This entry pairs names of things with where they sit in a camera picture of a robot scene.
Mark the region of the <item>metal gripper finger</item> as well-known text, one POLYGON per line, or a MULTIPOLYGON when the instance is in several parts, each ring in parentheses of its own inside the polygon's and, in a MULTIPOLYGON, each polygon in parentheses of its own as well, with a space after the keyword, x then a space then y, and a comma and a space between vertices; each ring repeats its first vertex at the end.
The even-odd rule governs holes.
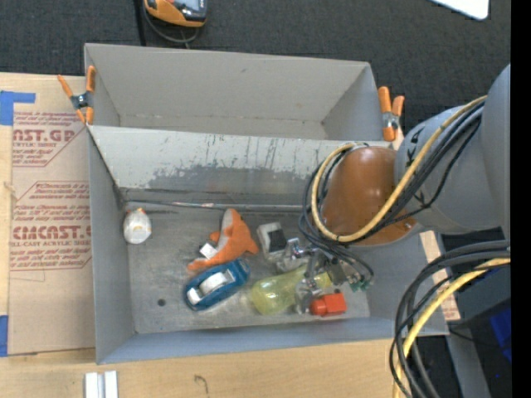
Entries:
POLYGON ((279 273, 286 273, 306 265, 309 261, 307 250, 300 245, 298 238, 289 239, 282 250, 276 252, 275 267, 279 273))
POLYGON ((322 293, 315 279, 302 279, 295 286, 295 311, 299 314, 306 313, 311 303, 322 293))

